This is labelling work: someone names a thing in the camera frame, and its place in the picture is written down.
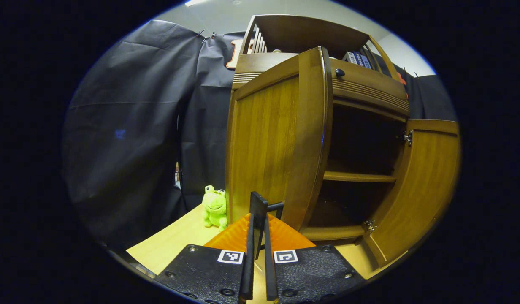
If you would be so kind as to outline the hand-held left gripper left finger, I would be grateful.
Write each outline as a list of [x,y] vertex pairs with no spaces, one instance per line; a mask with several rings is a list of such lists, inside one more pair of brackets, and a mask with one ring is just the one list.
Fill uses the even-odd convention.
[[254,223],[248,214],[211,244],[187,244],[154,280],[200,303],[246,303],[254,288]]

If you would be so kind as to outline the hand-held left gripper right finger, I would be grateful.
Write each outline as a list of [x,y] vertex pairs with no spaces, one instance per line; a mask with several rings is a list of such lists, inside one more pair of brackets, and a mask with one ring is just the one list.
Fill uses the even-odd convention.
[[366,284],[333,244],[316,246],[272,215],[265,219],[265,271],[274,302],[327,302]]

